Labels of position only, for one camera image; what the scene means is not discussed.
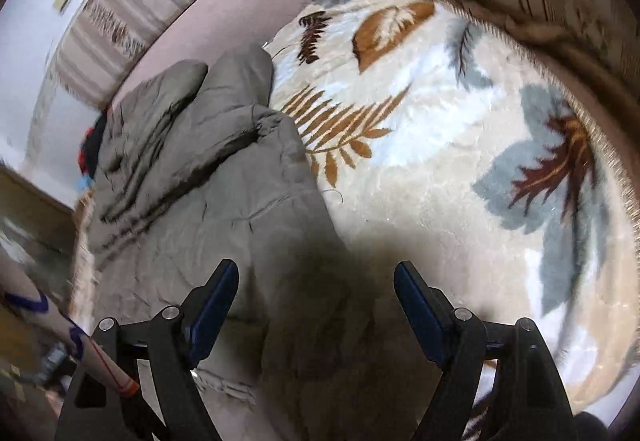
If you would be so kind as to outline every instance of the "metal screw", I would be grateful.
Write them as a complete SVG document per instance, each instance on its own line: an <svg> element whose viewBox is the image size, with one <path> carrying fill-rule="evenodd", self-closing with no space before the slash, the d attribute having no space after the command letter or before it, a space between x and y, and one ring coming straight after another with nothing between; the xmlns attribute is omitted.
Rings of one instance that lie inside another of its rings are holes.
<svg viewBox="0 0 640 441"><path fill-rule="evenodd" d="M525 331L532 331L536 326L531 318L521 318L518 320L518 325Z"/></svg>
<svg viewBox="0 0 640 441"><path fill-rule="evenodd" d="M98 327L102 331L108 331L109 329L111 329L113 327L114 323L115 322L113 321L113 318L104 318L103 320L100 320L100 323L98 324Z"/></svg>
<svg viewBox="0 0 640 441"><path fill-rule="evenodd" d="M471 317L473 316L473 313L469 311L469 309L467 309L466 307L459 307L458 309L453 311L453 314L456 316L458 320L462 320L463 322L466 322L467 320L471 320Z"/></svg>
<svg viewBox="0 0 640 441"><path fill-rule="evenodd" d="M165 307L162 310L162 318L165 320L173 320L179 314L180 310L176 306Z"/></svg>

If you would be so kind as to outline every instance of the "fleece blanket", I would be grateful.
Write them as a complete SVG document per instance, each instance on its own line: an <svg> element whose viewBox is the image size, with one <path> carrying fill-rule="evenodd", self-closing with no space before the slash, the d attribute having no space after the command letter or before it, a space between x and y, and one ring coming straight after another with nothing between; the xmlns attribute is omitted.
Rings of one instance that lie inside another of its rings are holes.
<svg viewBox="0 0 640 441"><path fill-rule="evenodd" d="M638 202L564 85L431 0L327 0L265 49L271 106L374 283L411 259L485 320L533 318L574 411L608 392L635 354Z"/></svg>
<svg viewBox="0 0 640 441"><path fill-rule="evenodd" d="M149 319L233 259L238 295L198 367L223 438L408 439L439 375L391 284L379 291L335 233L294 120L268 108L272 76L260 46L210 71L180 62L108 116L95 315Z"/></svg>

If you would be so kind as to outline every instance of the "patterned stick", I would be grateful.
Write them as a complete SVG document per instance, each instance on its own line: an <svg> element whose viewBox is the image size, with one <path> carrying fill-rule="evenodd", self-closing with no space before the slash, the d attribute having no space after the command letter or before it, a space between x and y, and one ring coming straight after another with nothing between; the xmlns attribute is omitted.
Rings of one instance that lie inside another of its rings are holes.
<svg viewBox="0 0 640 441"><path fill-rule="evenodd" d="M29 277L0 247L0 289L6 302L28 323L52 332L69 348L78 363L121 396L131 397L140 389L89 336L41 293Z"/></svg>

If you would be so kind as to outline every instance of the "gray quilt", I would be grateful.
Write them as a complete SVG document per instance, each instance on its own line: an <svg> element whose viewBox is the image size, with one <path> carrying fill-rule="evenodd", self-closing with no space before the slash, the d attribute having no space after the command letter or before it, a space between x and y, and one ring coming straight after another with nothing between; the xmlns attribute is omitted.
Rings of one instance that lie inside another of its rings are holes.
<svg viewBox="0 0 640 441"><path fill-rule="evenodd" d="M89 230L95 316L149 319L233 259L238 296L200 369L257 389L282 438L408 439L433 373L398 305L350 261L292 120L267 107L272 73L258 46L208 72L180 62L110 115Z"/></svg>

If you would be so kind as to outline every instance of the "leaf print blanket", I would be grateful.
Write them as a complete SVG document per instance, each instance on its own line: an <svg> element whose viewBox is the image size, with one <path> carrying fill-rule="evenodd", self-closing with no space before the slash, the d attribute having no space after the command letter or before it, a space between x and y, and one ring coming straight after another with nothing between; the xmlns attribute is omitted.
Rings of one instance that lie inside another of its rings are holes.
<svg viewBox="0 0 640 441"><path fill-rule="evenodd" d="M484 320L533 318L574 411L606 394L636 348L638 203L563 85L429 0L311 5L265 49L270 105L380 291L409 259Z"/></svg>

